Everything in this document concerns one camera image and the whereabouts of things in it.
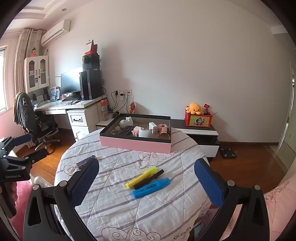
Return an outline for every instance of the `pink wall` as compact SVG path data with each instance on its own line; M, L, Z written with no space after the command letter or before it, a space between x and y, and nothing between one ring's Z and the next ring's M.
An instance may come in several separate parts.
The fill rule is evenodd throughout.
M4 84L8 107L6 112L0 114L0 138L23 135L22 128L13 121L13 103L15 98L14 65L18 38L18 34L12 34L0 39L0 47L7 46Z

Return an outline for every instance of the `calculator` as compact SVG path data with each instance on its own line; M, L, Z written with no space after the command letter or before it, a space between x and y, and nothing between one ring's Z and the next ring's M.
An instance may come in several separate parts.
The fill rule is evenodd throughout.
M133 130L133 127L132 126L128 126L122 132L120 132L119 135L129 136L131 134L131 131L132 130Z

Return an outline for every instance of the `power cord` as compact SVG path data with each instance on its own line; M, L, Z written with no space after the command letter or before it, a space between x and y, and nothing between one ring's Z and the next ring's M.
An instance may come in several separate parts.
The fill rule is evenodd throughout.
M102 67L101 67L101 59L100 59L100 71L101 71L101 80L102 80L102 88L103 88L103 95L107 93L107 90L105 89L104 85L106 84L106 80L103 79L103 70L102 70Z
M117 96L118 96L118 91L113 91L112 93L111 93L111 97L112 97L112 99L113 99L113 101L114 101L114 106L113 107L110 107L110 103L109 103L109 101L108 101L108 99L107 99L107 106L108 106L108 112L109 113L114 113L114 109L118 106L118 103L117 103Z
M126 96L126 102L124 103L124 105L119 109L117 110L116 112L120 111L125 105L126 105L126 109L127 109L127 104L128 104L128 98Z

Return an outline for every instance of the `office chair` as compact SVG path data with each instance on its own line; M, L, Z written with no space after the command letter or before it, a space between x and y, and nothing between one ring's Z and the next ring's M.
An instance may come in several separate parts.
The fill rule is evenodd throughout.
M14 122L31 134L32 141L37 144L35 150L41 145L45 145L48 149L49 143L60 142L58 139L49 139L59 131L54 118L42 112L34 112L31 100L26 93L19 92L16 95L13 110Z
M37 140L37 150L40 146L45 145L48 150L48 144L54 142L60 142L59 139L55 139L55 134L59 132L58 124L55 120L49 116L43 115L42 113L38 115L38 121L41 121L41 131L38 132L36 136Z

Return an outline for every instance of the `white ceramic figurine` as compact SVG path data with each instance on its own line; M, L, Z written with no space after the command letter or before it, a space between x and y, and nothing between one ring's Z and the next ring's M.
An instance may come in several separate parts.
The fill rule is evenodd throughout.
M121 129L124 129L124 128L128 127L128 126L133 126L132 118L131 117L126 117L125 120L121 120L119 122L119 126L120 126Z

